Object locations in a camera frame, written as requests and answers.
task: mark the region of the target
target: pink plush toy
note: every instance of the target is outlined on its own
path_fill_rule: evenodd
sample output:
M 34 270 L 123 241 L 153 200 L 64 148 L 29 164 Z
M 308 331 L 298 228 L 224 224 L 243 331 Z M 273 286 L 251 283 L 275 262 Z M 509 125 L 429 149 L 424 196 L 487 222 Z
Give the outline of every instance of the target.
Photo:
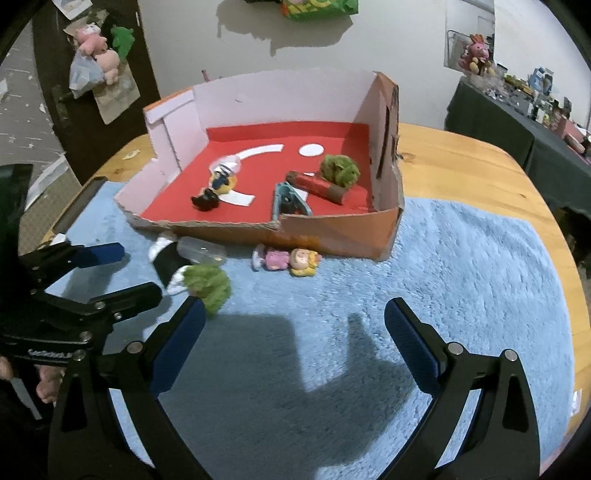
M 105 74 L 105 82 L 107 85 L 113 85 L 119 79 L 119 55 L 115 50 L 107 50 L 104 53 L 99 53 L 95 57 L 99 67 Z
M 94 23 L 76 30 L 76 41 L 83 55 L 94 56 L 107 50 L 107 39 L 100 36 L 100 28 Z
M 490 66 L 488 46 L 481 34 L 470 35 L 470 39 L 472 44 L 468 46 L 458 65 L 464 70 L 470 70 L 472 73 L 480 75 L 484 68 Z

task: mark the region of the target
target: green plush toy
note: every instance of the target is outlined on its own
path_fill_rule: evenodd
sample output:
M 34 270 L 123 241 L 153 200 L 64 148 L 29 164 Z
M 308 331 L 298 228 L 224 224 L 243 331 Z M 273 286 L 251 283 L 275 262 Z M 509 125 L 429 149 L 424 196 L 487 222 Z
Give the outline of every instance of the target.
M 357 183 L 361 173 L 355 160 L 347 155 L 327 155 L 320 164 L 320 175 L 325 180 L 348 189 Z
M 183 276 L 189 293 L 203 301 L 208 317 L 215 315 L 232 294 L 228 275 L 217 265 L 191 265 Z
M 119 59 L 124 61 L 135 42 L 134 31 L 132 28 L 113 27 L 111 35 L 113 35 L 113 48 L 119 55 Z

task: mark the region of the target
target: hand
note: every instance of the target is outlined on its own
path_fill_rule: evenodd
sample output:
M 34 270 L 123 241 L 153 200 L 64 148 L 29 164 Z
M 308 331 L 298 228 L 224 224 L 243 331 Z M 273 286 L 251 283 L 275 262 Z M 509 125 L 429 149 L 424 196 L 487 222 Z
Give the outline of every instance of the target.
M 0 356 L 0 380 L 12 380 L 14 378 L 14 372 L 12 371 L 12 365 L 8 361 L 8 358 Z
M 37 369 L 40 379 L 36 389 L 37 396 L 43 403 L 55 403 L 66 369 L 49 365 L 37 365 Z
M 40 380 L 36 389 L 37 396 L 43 403 L 55 403 L 66 369 L 49 365 L 37 365 L 36 367 Z M 13 378 L 12 365 L 6 357 L 0 356 L 0 380 L 10 381 Z

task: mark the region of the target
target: green pom-pom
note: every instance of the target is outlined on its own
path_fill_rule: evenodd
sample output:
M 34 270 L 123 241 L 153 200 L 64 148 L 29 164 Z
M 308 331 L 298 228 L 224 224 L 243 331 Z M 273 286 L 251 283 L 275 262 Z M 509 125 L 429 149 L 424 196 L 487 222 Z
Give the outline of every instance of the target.
M 325 180 L 348 189 L 357 183 L 361 173 L 355 160 L 347 155 L 327 155 L 320 164 L 320 175 Z
M 207 316 L 215 315 L 232 294 L 228 275 L 217 265 L 187 267 L 183 283 L 192 296 L 203 301 Z

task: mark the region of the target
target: blue gripper pad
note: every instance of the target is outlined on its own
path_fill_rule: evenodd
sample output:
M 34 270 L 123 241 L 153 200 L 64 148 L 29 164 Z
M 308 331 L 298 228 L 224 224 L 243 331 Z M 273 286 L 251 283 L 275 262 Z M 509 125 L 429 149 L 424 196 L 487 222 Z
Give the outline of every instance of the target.
M 438 378 L 442 373 L 442 365 L 417 330 L 421 325 L 420 320 L 403 299 L 392 299 L 386 304 L 384 321 L 419 389 L 436 396 L 441 390 Z
M 205 327 L 205 305 L 200 299 L 190 297 L 185 300 L 170 322 L 175 322 L 178 319 L 177 316 L 181 316 L 181 320 L 152 362 L 150 393 L 154 398 L 170 390 L 177 379 L 185 360 Z
M 72 263 L 78 268 L 90 268 L 120 262 L 124 256 L 125 248 L 119 243 L 95 245 L 78 250 Z

